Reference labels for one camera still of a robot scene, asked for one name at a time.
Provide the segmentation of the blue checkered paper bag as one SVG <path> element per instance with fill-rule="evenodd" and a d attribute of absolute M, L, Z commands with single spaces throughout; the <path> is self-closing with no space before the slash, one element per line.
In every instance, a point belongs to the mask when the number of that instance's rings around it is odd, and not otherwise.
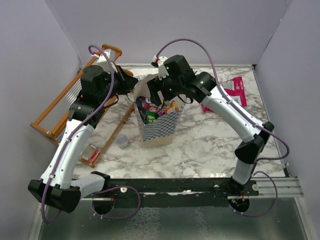
<path fill-rule="evenodd" d="M 171 100 L 164 101 L 162 93 L 159 91 L 158 94 L 163 103 L 168 106 L 172 101 L 175 101 L 175 103 L 179 107 L 179 110 L 159 116 L 159 118 L 155 122 L 146 124 L 146 116 L 141 116 L 141 114 L 139 113 L 136 105 L 136 99 L 138 97 L 146 97 L 150 99 L 150 91 L 148 89 L 147 82 L 157 76 L 157 74 L 145 75 L 138 81 L 133 89 L 132 101 L 134 102 L 134 112 L 138 123 L 140 145 L 143 148 L 170 145 L 173 142 L 178 120 L 185 107 L 185 103 L 183 101 L 187 99 L 185 96 L 176 96 Z"/>

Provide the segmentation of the pink snack bag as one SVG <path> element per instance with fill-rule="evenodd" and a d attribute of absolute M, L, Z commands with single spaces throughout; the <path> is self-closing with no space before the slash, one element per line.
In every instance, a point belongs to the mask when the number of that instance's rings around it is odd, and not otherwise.
<path fill-rule="evenodd" d="M 220 83 L 226 93 L 241 107 L 247 106 L 243 78 L 241 76 Z"/>

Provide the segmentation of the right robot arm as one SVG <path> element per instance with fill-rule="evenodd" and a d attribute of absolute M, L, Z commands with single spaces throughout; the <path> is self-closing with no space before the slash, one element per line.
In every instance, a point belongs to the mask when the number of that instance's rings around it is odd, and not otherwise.
<path fill-rule="evenodd" d="M 237 162 L 229 189 L 236 196 L 242 195 L 274 125 L 248 113 L 210 73 L 195 73 L 183 55 L 155 56 L 151 64 L 158 69 L 158 75 L 147 82 L 152 103 L 160 106 L 184 95 L 217 113 L 239 135 L 241 143 L 234 151 Z"/>

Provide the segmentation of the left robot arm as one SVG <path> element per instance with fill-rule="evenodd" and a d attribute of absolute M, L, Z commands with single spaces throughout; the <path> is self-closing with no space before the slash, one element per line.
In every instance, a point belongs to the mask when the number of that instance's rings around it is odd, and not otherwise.
<path fill-rule="evenodd" d="M 103 198 L 110 193 L 108 175 L 94 171 L 85 178 L 73 180 L 73 172 L 88 138 L 105 113 L 106 101 L 127 95 L 137 83 L 138 79 L 120 66 L 116 66 L 113 73 L 98 65 L 83 69 L 81 89 L 69 108 L 60 144 L 40 179 L 28 184 L 29 192 L 42 205 L 71 213 L 82 198 L 93 193 Z"/>

